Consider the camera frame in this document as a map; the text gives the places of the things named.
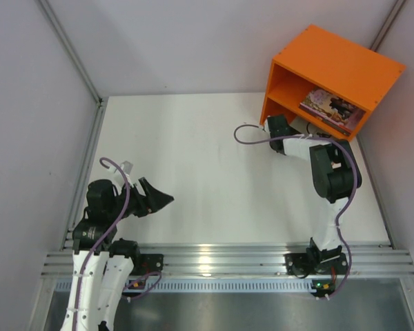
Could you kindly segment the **pale green Gatsby book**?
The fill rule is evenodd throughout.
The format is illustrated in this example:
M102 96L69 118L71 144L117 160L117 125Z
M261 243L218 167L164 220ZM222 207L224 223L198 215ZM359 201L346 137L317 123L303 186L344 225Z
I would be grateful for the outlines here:
M324 137L324 138L332 137L327 132L324 132L323 130L315 126L314 124L308 122L307 120L301 117L294 118L291 121L290 126L303 134L311 134L313 136Z

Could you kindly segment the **pink Shakespeare story book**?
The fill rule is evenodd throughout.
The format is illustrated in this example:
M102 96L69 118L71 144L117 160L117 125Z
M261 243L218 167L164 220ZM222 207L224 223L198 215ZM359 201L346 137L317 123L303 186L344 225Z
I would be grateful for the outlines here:
M364 111L361 108L318 87L311 90L299 106L313 110L350 133L354 131L364 116Z

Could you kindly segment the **dark cover paperback book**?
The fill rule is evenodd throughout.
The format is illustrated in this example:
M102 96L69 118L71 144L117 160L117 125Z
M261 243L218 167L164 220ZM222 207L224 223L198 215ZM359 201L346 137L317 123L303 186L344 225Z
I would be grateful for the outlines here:
M311 116L315 117L316 119L319 119L322 123L325 123L326 125L330 126L331 128L335 129L336 131L338 131L338 132L340 132L340 133L342 133L342 134L344 134L348 137L351 135L351 133L348 130L345 130L344 128L338 126L337 124L334 124L329 119L327 119L326 117L321 116L320 114L317 114L313 110L310 110L305 106L299 106L299 108L301 110L307 112Z

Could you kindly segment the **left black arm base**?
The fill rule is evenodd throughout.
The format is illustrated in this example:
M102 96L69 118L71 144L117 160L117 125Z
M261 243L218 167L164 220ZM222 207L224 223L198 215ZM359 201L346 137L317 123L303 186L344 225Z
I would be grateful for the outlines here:
M134 261L132 276L142 276L151 272L161 272L164 265L162 254L140 254Z

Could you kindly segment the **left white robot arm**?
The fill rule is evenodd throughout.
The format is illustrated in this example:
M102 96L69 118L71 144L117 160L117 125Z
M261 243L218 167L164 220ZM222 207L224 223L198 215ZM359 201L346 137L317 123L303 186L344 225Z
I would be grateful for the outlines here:
M83 218L73 230L72 283L62 330L112 330L126 290L147 291L149 277L161 277L163 255L143 254L136 241L115 240L118 221L146 217L174 198L145 178L120 190L109 179L93 181L86 193Z

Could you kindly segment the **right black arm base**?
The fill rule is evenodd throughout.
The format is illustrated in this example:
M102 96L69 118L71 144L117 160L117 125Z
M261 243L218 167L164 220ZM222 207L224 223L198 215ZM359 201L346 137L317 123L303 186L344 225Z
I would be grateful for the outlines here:
M307 253L290 253L285 255L287 274L305 279L310 275L316 275L315 257Z

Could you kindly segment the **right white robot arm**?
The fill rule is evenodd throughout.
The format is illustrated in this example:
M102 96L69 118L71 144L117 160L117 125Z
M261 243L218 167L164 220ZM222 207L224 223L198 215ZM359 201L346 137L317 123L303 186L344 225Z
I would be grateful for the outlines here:
M299 278L330 274L332 269L338 274L346 273L340 212L346 210L353 190L362 184L349 142L302 134L288 124L284 115L268 117L264 128L272 139L269 144L274 151L310 163L313 187L323 199L305 252L286 257L288 273Z

